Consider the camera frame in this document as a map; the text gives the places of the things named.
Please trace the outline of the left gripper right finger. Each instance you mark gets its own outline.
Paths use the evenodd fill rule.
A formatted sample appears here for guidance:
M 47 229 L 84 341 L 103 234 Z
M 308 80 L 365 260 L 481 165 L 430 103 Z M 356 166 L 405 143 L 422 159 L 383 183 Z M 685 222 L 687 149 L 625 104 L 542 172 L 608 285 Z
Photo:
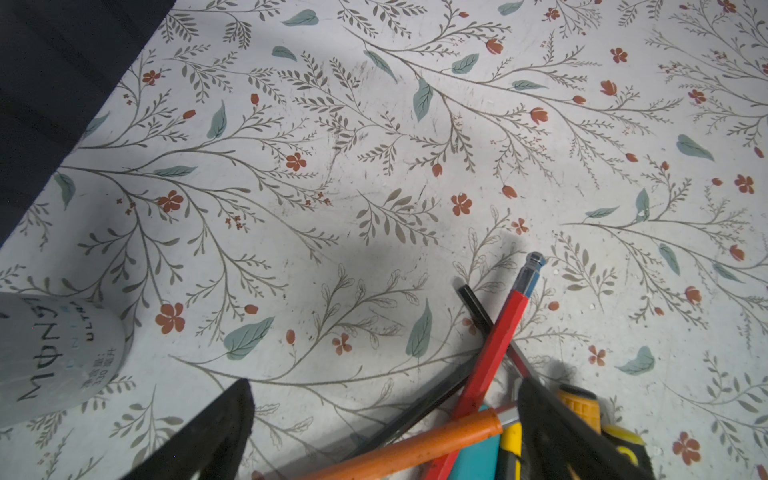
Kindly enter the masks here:
M 541 383 L 526 378 L 518 410 L 530 479 L 652 479 Z

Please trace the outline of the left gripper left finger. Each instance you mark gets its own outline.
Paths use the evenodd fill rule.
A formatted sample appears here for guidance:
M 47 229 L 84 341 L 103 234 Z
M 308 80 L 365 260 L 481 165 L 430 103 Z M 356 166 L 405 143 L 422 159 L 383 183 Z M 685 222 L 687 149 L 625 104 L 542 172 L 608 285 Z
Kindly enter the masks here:
M 125 477 L 234 479 L 254 415 L 250 384 L 239 379 Z

